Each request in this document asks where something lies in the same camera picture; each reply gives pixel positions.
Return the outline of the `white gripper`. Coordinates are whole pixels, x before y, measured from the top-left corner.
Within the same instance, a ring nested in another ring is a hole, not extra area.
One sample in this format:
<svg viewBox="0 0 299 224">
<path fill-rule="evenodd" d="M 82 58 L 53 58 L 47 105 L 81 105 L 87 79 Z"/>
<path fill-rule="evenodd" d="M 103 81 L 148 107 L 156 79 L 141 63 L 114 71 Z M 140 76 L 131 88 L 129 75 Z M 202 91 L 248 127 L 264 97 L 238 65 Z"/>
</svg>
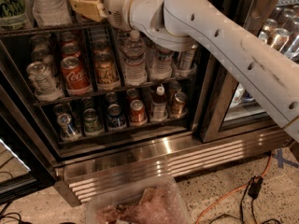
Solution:
<svg viewBox="0 0 299 224">
<path fill-rule="evenodd" d="M 130 6 L 133 0 L 68 0 L 72 9 L 92 21 L 108 19 L 116 29 L 130 31 Z"/>
</svg>

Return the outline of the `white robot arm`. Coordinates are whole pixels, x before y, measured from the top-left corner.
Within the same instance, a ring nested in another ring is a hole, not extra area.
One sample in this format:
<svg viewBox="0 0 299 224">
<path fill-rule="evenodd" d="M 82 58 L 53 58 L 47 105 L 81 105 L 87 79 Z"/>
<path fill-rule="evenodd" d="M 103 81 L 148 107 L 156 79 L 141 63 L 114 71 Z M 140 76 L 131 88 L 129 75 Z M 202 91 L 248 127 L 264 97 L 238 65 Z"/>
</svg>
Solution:
<svg viewBox="0 0 299 224">
<path fill-rule="evenodd" d="M 299 67 L 231 21 L 207 0 L 68 0 L 92 21 L 137 30 L 154 43 L 185 51 L 204 46 L 274 122 L 299 141 Z"/>
</svg>

